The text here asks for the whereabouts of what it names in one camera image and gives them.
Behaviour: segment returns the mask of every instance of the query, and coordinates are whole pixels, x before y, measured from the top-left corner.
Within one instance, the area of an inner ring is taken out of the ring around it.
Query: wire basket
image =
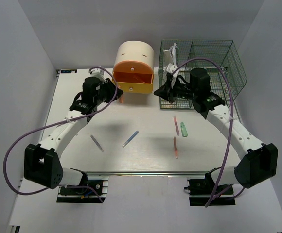
[[[224,72],[232,91],[233,100],[244,88],[247,78],[232,40],[162,40],[159,56],[159,86],[164,85],[163,70],[167,66],[164,62],[163,50],[168,50],[177,43],[176,63],[186,62],[195,57],[204,57],[213,60]],[[180,69],[186,81],[190,81],[190,71],[193,68],[204,68],[210,76],[211,90],[218,94],[230,106],[230,98],[226,83],[216,67],[207,61],[195,61],[188,63]],[[191,100],[176,98],[174,103],[169,103],[160,98],[161,109],[194,109]]]

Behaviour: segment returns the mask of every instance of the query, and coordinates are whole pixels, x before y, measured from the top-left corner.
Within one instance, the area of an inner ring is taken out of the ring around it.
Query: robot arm
[[[167,67],[167,81],[154,92],[154,95],[170,103],[176,101],[175,98],[192,100],[194,109],[227,138],[230,121],[229,108],[221,97],[211,92],[210,76],[207,71],[202,68],[192,69],[190,82],[187,82],[177,73],[174,76],[171,75],[175,69],[175,66]],[[241,161],[237,166],[224,169],[219,185],[239,183],[245,188],[251,188],[276,174],[277,148],[273,144],[264,144],[237,119],[233,120],[231,145]],[[206,174],[208,183],[214,184],[218,174],[218,169]]]
[[[65,118],[67,122],[57,126],[48,137],[37,145],[30,144],[25,149],[24,177],[51,189],[59,185],[82,185],[86,183],[86,174],[71,168],[62,168],[60,164],[61,154],[76,134],[90,122],[92,117],[85,117],[76,121],[73,121],[73,119],[96,112],[101,103],[111,101],[114,91],[115,85],[110,79],[104,80],[103,71],[94,69],[91,76],[85,79],[83,91],[75,96]],[[118,89],[115,99],[118,99],[122,94],[123,91]]]

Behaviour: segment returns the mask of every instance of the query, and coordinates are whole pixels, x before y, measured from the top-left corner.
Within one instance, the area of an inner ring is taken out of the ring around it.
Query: green marker
[[[187,137],[188,132],[186,131],[186,128],[183,122],[180,123],[180,128],[181,128],[182,137]]]

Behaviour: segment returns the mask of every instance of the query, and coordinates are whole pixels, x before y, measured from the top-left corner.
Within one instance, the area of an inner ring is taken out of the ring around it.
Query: purple cable
[[[111,101],[109,103],[107,103],[106,106],[104,106],[102,109],[98,110],[97,112],[94,112],[94,113],[90,113],[90,114],[87,114],[87,115],[84,115],[84,116],[79,116],[79,117],[76,117],[76,118],[73,118],[73,119],[70,119],[69,121],[77,121],[79,119],[83,119],[83,118],[86,118],[86,117],[91,117],[91,116],[94,116],[96,115],[97,113],[100,113],[102,112],[105,108],[107,108],[116,98],[116,94],[117,94],[117,82],[116,80],[114,79],[113,75],[107,71],[105,68],[103,67],[93,67],[91,68],[90,70],[92,69],[101,69],[101,70],[104,70],[106,73],[108,73],[111,78],[114,80],[114,83],[115,83],[115,93],[111,99]],[[6,170],[6,165],[7,165],[7,159],[8,159],[8,156],[10,154],[10,151],[12,150],[12,148],[20,141],[22,140],[23,138],[25,138],[26,136],[30,135],[30,134],[33,134],[35,132],[38,132],[38,131],[41,131],[41,130],[44,130],[44,129],[47,129],[47,128],[50,128],[50,127],[53,127],[53,126],[57,126],[57,125],[61,125],[61,124],[65,124],[67,123],[66,120],[63,120],[63,121],[60,121],[60,122],[57,122],[57,123],[54,123],[54,124],[51,124],[51,125],[46,125],[46,126],[43,126],[43,127],[40,127],[38,129],[35,129],[35,130],[32,130],[30,132],[27,132],[25,133],[24,135],[20,136],[16,141],[13,142],[13,144],[11,144],[11,146],[8,148],[6,154],[5,154],[5,157],[4,157],[4,161],[3,161],[3,173],[4,173],[4,178],[6,180],[6,183],[7,185],[9,186],[9,188],[14,191],[16,194],[19,194],[19,195],[24,195],[24,196],[28,196],[28,195],[33,195],[33,194],[36,194],[36,193],[40,193],[42,191],[45,191],[47,190],[48,188],[43,188],[43,189],[40,189],[40,190],[37,190],[37,191],[34,191],[34,192],[29,192],[29,193],[23,193],[23,192],[20,192],[18,190],[16,190],[12,184],[10,183],[10,180],[8,179],[8,176],[7,176],[7,170]]]
[[[240,192],[238,194],[236,194],[234,197],[229,198],[229,200],[230,199],[235,199],[235,198],[239,197],[239,195],[241,195],[244,190],[245,190],[245,188],[243,187],[242,190],[240,190]]]
[[[100,200],[101,203],[103,203],[103,200],[101,199],[101,197],[98,195],[98,193],[96,192],[96,190],[94,190],[93,188],[89,187],[89,186],[72,186],[72,185],[67,185],[67,188],[88,188],[90,189]]]
[[[223,189],[221,192],[213,196],[213,200],[224,194],[226,191],[228,191],[233,185],[228,185],[225,189]]]
[[[212,202],[213,200],[213,197],[214,197],[214,194],[218,188],[218,185],[219,185],[219,182],[220,182],[220,179],[222,177],[222,173],[223,173],[223,170],[224,170],[224,167],[225,167],[225,164],[227,162],[227,158],[228,158],[228,154],[229,154],[229,147],[230,147],[230,141],[231,141],[231,137],[232,137],[232,129],[233,129],[233,116],[234,116],[234,101],[233,101],[233,96],[232,96],[232,91],[230,89],[230,86],[229,86],[229,82],[225,76],[225,74],[223,73],[223,71],[220,69],[220,67],[215,63],[213,62],[212,60],[208,59],[208,58],[203,58],[203,57],[196,57],[196,58],[192,58],[192,59],[189,59],[188,61],[186,61],[185,63],[183,63],[182,65],[180,65],[173,73],[175,74],[181,67],[183,67],[184,65],[188,64],[189,62],[193,62],[193,61],[197,61],[197,60],[203,60],[203,61],[207,61],[207,62],[210,62],[212,63],[217,69],[218,71],[221,73],[226,85],[227,85],[227,88],[228,88],[228,91],[229,91],[229,99],[230,99],[230,116],[231,116],[231,120],[230,120],[230,124],[229,124],[229,134],[228,134],[228,143],[227,143],[227,147],[226,147],[226,150],[225,150],[225,154],[224,154],[224,158],[223,158],[223,162],[222,162],[222,165],[221,165],[221,169],[220,169],[220,172],[219,172],[219,175],[218,175],[218,179],[217,181],[215,182],[215,185],[214,185],[214,188],[211,192],[211,195],[210,195],[210,198],[208,200],[208,202],[206,203],[205,207],[207,208],[210,203]]]

